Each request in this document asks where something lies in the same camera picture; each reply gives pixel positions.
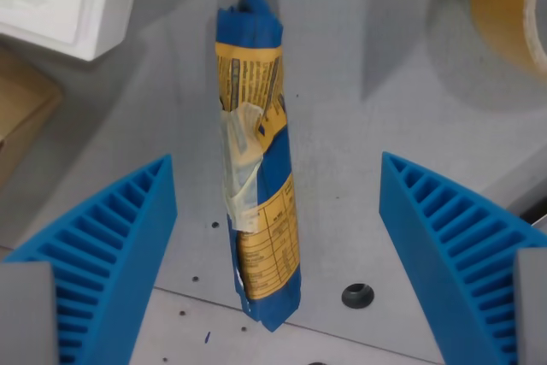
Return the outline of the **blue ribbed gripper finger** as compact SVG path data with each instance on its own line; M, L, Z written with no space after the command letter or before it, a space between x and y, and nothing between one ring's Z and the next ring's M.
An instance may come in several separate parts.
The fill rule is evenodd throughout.
M546 236L456 182L389 152L379 214L447 364L516 364L513 269Z
M61 364L127 364L178 215L172 157L128 174L6 257L47 262Z

